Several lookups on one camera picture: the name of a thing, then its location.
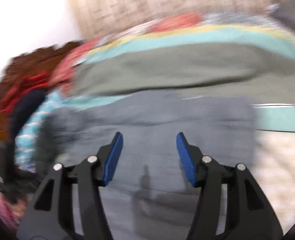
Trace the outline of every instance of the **pink cloth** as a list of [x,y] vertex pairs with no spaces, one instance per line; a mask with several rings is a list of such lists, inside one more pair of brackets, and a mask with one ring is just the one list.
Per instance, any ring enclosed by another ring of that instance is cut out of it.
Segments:
[[11,114],[15,104],[20,99],[34,89],[48,88],[50,73],[47,70],[40,72],[34,76],[25,76],[15,83],[6,93],[0,103],[0,113]]
[[200,21],[202,21],[202,19],[201,14],[199,13],[166,17],[149,28],[148,32],[166,32],[176,29],[190,28],[196,26]]
[[16,233],[19,225],[14,219],[10,204],[4,199],[2,195],[0,195],[0,218],[9,228],[9,230],[11,230],[13,233]]

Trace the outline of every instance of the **red fabric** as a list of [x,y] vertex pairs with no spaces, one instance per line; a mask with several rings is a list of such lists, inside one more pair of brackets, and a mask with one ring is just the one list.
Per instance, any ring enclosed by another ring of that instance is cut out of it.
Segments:
[[9,207],[9,203],[0,195],[0,218],[2,222],[14,233],[16,233],[18,224],[14,220],[14,215]]
[[189,28],[197,25],[200,21],[201,15],[198,13],[167,17],[149,28],[148,32],[165,32]]
[[42,71],[35,76],[26,76],[22,78],[7,92],[0,103],[0,113],[10,114],[15,104],[28,92],[39,88],[48,88],[50,73],[47,70]]
[[69,82],[73,77],[73,65],[75,61],[94,48],[101,39],[92,39],[90,42],[73,49],[53,71],[49,80],[49,86],[55,87],[60,83]]

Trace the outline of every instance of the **blanket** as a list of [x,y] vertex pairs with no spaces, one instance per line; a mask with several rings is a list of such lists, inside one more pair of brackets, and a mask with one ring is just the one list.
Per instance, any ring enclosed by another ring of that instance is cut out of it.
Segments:
[[[254,112],[245,99],[182,100],[171,92],[146,91],[83,111],[54,110],[40,128],[36,171],[45,175],[58,155],[56,162],[78,164],[110,143],[116,131],[123,133],[122,154],[113,182],[100,190],[115,239],[187,236],[199,190],[181,169],[175,144],[180,131],[220,163],[253,163]],[[77,222],[76,229],[81,231]]]
[[62,91],[68,95],[73,87],[71,79],[74,76],[73,67],[80,61],[84,55],[91,50],[108,45],[118,39],[126,39],[129,37],[137,37],[147,33],[157,33],[164,31],[172,31],[181,28],[197,27],[204,25],[227,25],[238,24],[246,26],[260,26],[273,28],[289,34],[295,43],[295,31],[287,28],[278,20],[263,15],[248,15],[241,12],[230,13],[207,13],[201,16],[198,13],[183,14],[179,16],[167,17],[163,19],[153,20],[133,28],[130,28],[122,33],[115,33],[105,37],[97,37],[88,43],[74,49],[68,56],[60,62],[54,70],[49,85],[51,87],[59,86]]
[[263,104],[255,107],[256,129],[295,132],[295,106]]
[[[190,42],[197,40],[189,37]],[[73,93],[114,95],[176,88],[185,95],[245,95],[254,104],[295,105],[295,60],[288,57],[232,43],[144,47],[133,52],[143,44],[156,46],[151,41],[135,42],[135,47],[126,43],[93,54],[77,68]],[[170,40],[159,42],[169,44]],[[295,58],[295,47],[287,45],[283,49]]]
[[125,96],[92,98],[78,96],[66,98],[62,95],[60,89],[52,91],[46,96],[45,101],[32,114],[15,137],[15,164],[22,170],[35,172],[34,164],[31,162],[35,151],[35,140],[44,119],[54,109],[60,107],[70,107],[77,110],[87,109],[95,106],[107,105],[124,97]]

